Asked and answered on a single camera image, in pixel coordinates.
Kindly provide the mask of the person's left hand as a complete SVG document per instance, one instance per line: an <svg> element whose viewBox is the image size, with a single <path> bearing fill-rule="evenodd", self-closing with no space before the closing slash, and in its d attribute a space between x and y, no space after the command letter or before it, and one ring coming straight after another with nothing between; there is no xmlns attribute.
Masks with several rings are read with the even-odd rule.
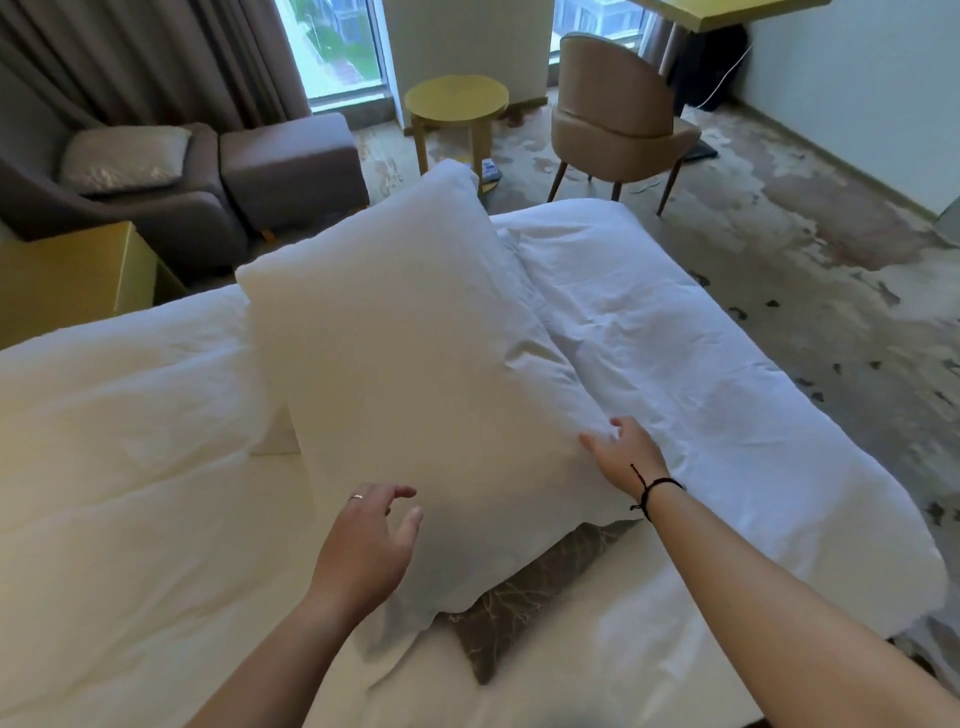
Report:
<svg viewBox="0 0 960 728"><path fill-rule="evenodd" d="M351 494L318 552L304 599L312 613L358 625L395 592L412 560L396 558L391 533L400 524L391 526L389 516L395 501L416 495L392 483L367 483Z"/></svg>

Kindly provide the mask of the person's right hand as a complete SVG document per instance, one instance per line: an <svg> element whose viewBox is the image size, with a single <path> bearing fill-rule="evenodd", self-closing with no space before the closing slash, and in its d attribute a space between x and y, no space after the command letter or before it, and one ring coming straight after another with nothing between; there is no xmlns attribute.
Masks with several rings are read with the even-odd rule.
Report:
<svg viewBox="0 0 960 728"><path fill-rule="evenodd" d="M602 475L610 485L639 503L654 482L671 478L665 456L635 418L615 417L609 423L616 429L615 435L606 436L617 439L617 466L615 472Z"/></svg>

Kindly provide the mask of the person's right forearm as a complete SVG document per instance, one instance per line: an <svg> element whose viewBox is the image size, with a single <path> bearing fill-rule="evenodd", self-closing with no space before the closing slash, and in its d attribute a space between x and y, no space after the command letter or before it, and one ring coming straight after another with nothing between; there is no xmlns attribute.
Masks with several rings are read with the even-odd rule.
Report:
<svg viewBox="0 0 960 728"><path fill-rule="evenodd" d="M676 481L655 481L639 503L773 728L960 728L960 699Z"/></svg>

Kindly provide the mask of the person's left forearm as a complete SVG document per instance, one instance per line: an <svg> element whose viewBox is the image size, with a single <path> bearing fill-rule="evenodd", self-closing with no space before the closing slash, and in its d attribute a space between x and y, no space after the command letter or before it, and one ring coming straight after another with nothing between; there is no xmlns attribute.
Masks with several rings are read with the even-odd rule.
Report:
<svg viewBox="0 0 960 728"><path fill-rule="evenodd" d="M303 728L333 660L386 597L309 591L183 728Z"/></svg>

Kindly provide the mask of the wrinkled white bed sheet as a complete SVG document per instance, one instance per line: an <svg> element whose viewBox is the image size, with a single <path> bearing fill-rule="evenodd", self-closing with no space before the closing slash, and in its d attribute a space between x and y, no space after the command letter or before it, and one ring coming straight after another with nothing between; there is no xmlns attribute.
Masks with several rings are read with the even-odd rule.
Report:
<svg viewBox="0 0 960 728"><path fill-rule="evenodd" d="M561 200L491 221L584 387L653 436L691 495L882 638L945 605L944 559L906 489L624 204Z"/></svg>

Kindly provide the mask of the brown patterned cushion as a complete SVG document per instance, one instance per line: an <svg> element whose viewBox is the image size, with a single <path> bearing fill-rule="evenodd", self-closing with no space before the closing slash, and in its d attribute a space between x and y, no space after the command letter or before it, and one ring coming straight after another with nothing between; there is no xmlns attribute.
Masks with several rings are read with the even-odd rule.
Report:
<svg viewBox="0 0 960 728"><path fill-rule="evenodd" d="M523 634L554 601L632 528L638 519L606 526L582 523L533 562L480 595L460 613L439 613L448 623L479 686L488 685Z"/></svg>

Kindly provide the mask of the bed with white mattress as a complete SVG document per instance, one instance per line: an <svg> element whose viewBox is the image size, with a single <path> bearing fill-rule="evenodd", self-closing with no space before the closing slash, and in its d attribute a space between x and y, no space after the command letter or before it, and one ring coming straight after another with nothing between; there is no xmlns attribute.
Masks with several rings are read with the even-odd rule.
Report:
<svg viewBox="0 0 960 728"><path fill-rule="evenodd" d="M304 466L278 408L254 454ZM378 682L346 646L319 700L308 728L739 728L760 716L647 525L561 594L488 685L438 622Z"/></svg>

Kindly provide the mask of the large white pillow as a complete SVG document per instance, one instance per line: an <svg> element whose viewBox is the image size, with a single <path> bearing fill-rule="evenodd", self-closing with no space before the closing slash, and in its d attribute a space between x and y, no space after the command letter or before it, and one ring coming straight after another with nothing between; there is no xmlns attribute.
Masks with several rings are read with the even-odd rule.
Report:
<svg viewBox="0 0 960 728"><path fill-rule="evenodd" d="M608 416L477 192L447 159L236 272L317 508L367 482L417 490L410 567L353 635L385 670L439 613L463 613L576 528L628 518L578 441L613 434Z"/></svg>

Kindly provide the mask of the white duvet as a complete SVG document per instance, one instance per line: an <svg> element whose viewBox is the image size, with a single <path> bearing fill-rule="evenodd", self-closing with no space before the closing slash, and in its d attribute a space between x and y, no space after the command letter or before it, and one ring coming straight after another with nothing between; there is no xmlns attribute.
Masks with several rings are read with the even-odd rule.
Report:
<svg viewBox="0 0 960 728"><path fill-rule="evenodd" d="M0 351L0 728L182 728L319 549L237 285Z"/></svg>

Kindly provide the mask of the round yellow side table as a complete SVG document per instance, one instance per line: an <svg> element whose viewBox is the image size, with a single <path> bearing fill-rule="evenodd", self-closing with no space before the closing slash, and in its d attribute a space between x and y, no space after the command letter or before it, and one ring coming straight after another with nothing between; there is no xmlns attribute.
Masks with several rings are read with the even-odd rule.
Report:
<svg viewBox="0 0 960 728"><path fill-rule="evenodd" d="M424 80L410 88L403 99L407 111L418 171L429 169L426 149L428 128L466 128L471 167L483 185L484 163L493 149L493 122L507 110L508 88L482 75L447 75Z"/></svg>

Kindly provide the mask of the grey ottoman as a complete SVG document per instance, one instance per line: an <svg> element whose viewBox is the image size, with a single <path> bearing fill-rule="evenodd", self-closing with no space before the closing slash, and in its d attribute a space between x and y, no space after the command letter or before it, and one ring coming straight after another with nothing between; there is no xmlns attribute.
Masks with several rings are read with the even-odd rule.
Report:
<svg viewBox="0 0 960 728"><path fill-rule="evenodd" d="M360 154L340 112L222 134L220 173L258 232L355 213L371 202Z"/></svg>

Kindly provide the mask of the black bag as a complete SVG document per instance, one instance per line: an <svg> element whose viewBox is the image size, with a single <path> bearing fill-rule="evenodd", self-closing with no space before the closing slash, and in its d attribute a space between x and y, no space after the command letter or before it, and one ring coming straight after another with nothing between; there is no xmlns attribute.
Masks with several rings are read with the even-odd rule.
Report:
<svg viewBox="0 0 960 728"><path fill-rule="evenodd" d="M745 25L689 33L667 75L674 92L673 115L686 107L707 113L728 102L738 68L751 49Z"/></svg>

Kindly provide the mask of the silver grey cushion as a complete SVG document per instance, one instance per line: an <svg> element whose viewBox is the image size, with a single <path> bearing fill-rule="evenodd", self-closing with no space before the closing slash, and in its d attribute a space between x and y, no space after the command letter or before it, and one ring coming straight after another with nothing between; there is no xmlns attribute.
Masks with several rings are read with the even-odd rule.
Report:
<svg viewBox="0 0 960 728"><path fill-rule="evenodd" d="M84 197L167 188L184 176L193 134L184 127L99 127L67 144L57 182Z"/></svg>

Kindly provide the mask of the large window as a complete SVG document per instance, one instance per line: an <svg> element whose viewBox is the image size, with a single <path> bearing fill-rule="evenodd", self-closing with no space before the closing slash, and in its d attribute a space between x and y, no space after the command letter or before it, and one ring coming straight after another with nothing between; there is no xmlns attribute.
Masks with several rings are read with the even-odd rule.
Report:
<svg viewBox="0 0 960 728"><path fill-rule="evenodd" d="M312 112L390 97L375 0L272 0Z"/></svg>

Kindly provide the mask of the grey brown curtain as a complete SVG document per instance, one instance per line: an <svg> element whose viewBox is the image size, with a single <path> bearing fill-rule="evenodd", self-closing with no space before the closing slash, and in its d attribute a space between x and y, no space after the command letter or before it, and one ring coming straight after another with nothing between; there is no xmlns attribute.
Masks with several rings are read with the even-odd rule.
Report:
<svg viewBox="0 0 960 728"><path fill-rule="evenodd" d="M274 0L0 0L0 68L93 126L311 116Z"/></svg>

